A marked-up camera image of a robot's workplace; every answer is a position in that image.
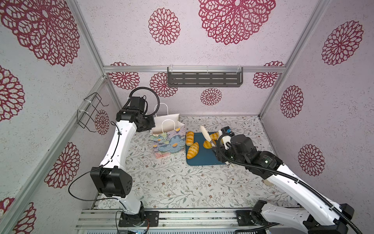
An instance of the floral tablecloth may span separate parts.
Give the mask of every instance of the floral tablecloth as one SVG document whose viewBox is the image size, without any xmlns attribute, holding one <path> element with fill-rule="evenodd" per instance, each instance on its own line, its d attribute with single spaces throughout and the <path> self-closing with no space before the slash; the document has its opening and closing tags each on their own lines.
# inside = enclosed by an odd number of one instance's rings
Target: floral tablecloth
<svg viewBox="0 0 374 234">
<path fill-rule="evenodd" d="M 180 121 L 186 131 L 200 132 L 230 126 L 236 135 L 250 137 L 259 151 L 272 148 L 255 116 L 186 117 Z M 297 203 L 276 186 L 267 186 L 262 178 L 244 167 L 235 165 L 189 166 L 185 149 L 156 159 L 149 132 L 136 133 L 126 159 L 126 172 L 133 178 L 131 193 L 145 208 L 232 208 L 253 207 L 258 200 L 279 206 L 294 207 Z M 102 200 L 98 209 L 118 209 L 115 200 Z"/>
</svg>

